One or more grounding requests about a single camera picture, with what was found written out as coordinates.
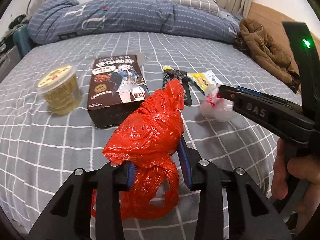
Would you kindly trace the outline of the right hand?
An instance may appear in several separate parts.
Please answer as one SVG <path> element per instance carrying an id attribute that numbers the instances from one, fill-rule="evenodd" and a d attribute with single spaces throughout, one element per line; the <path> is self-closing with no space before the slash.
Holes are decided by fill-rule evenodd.
<path id="1" fill-rule="evenodd" d="M 289 144 L 281 138 L 278 139 L 271 192 L 276 199 L 282 200 L 286 197 L 288 193 L 287 174 L 309 182 L 309 187 L 303 199 L 295 208 L 298 213 L 296 233 L 300 233 L 308 224 L 319 205 L 319 157 L 307 155 L 285 161 L 285 150 L 288 148 Z"/>

